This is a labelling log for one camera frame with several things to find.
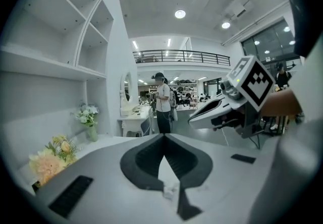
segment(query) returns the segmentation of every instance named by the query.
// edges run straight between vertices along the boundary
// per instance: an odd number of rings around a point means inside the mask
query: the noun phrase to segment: white shirt
[[[158,86],[157,88],[157,98],[156,98],[156,110],[159,112],[169,112],[171,110],[171,104],[170,104],[170,88],[168,85],[163,84],[162,86]],[[161,100],[158,98],[159,96],[168,97],[168,100]]]
[[[323,118],[323,34],[321,34],[304,65],[288,84],[294,92],[306,121]]]

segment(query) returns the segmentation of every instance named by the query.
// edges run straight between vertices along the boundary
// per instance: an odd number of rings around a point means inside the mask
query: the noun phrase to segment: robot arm
[[[196,129],[233,127],[242,138],[256,135],[261,131],[260,110],[274,83],[256,57],[242,57],[220,83],[222,93],[197,110],[188,123]]]

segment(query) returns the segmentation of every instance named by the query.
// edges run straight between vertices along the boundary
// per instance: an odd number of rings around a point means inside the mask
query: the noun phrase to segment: railing
[[[225,55],[190,50],[145,50],[133,52],[136,63],[194,62],[230,66]]]

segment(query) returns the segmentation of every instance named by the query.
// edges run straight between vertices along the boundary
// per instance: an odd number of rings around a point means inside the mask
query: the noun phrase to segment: dark pants
[[[171,133],[169,114],[170,112],[157,111],[157,124],[160,133]]]

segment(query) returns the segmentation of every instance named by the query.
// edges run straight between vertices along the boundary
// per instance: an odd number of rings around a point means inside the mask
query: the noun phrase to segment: black rubber pad
[[[67,218],[92,182],[93,178],[77,177],[49,208],[58,215]]]
[[[231,156],[231,158],[242,161],[242,162],[246,162],[249,164],[253,164],[256,160],[255,157],[248,157],[248,156],[244,156],[244,155],[240,155],[240,154],[234,154]]]

